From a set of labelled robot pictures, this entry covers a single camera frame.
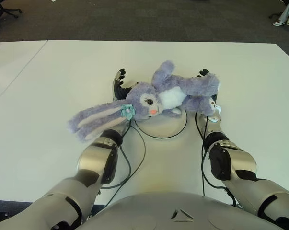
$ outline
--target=purple plush rabbit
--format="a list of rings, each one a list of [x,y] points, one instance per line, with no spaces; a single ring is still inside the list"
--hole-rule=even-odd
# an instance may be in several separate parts
[[[179,117],[181,112],[177,107],[205,115],[213,114],[216,104],[211,97],[217,94],[219,88],[216,75],[207,73],[201,78],[183,78],[172,75],[173,70],[172,62],[162,63],[151,84],[140,82],[127,90],[126,98],[80,111],[69,121],[70,130],[77,133],[80,140],[90,140],[132,118],[145,120],[161,113]]]

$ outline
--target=chair leg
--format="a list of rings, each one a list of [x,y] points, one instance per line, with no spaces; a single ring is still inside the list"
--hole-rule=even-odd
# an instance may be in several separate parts
[[[0,4],[0,17],[2,16],[3,13],[6,13],[8,15],[11,15],[13,16],[14,18],[18,18],[19,16],[13,14],[13,13],[10,13],[10,12],[13,12],[13,11],[18,11],[19,13],[22,13],[22,10],[17,8],[17,9],[7,9],[7,8],[4,8],[2,6],[2,4]]]
[[[18,9],[18,8],[17,9],[7,9],[7,8],[5,8],[5,11],[9,11],[9,12],[10,11],[18,11],[20,13],[22,12],[21,9]]]

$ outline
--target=gray carpet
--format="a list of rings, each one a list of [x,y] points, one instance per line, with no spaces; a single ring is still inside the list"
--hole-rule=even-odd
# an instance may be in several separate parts
[[[289,26],[274,27],[278,0],[7,0],[0,41],[125,40],[277,43],[289,55]]]

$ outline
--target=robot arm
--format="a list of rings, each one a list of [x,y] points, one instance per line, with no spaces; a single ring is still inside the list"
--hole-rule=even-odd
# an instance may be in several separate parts
[[[224,183],[245,211],[289,230],[289,191],[256,177],[254,158],[225,136],[217,111],[209,117],[197,115],[196,120],[215,178]]]
[[[103,184],[115,175],[117,150],[127,123],[106,130],[79,158],[76,176],[67,178],[18,215],[0,222],[0,230],[73,230],[90,215]]]

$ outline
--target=plush rabbit face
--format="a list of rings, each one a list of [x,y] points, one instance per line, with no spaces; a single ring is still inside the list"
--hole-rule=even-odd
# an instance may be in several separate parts
[[[162,103],[156,89],[148,83],[138,83],[127,95],[126,99],[133,105],[136,114],[134,119],[145,120],[161,114]]]

